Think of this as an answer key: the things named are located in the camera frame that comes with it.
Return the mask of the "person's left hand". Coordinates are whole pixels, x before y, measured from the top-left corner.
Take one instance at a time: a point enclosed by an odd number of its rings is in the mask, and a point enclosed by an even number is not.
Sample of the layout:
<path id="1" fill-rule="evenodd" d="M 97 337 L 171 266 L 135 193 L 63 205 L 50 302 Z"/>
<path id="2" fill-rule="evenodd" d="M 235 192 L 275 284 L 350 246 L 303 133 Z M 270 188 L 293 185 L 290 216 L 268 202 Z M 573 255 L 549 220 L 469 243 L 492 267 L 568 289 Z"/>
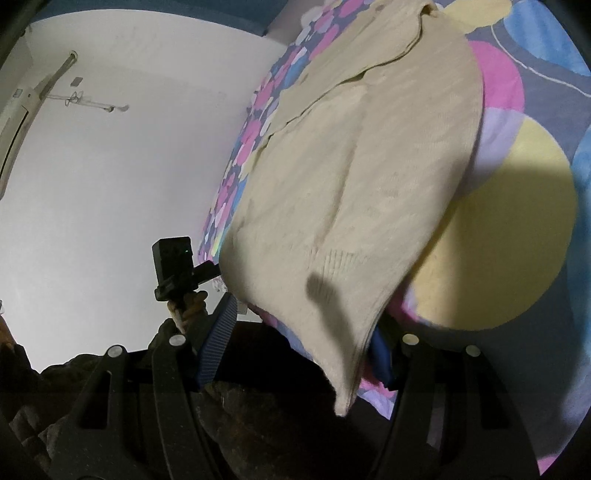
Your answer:
<path id="1" fill-rule="evenodd" d="M 171 318 L 182 334 L 185 334 L 195 322 L 207 317 L 207 296 L 206 291 L 200 290 L 188 293 L 179 304 L 167 302 Z"/>

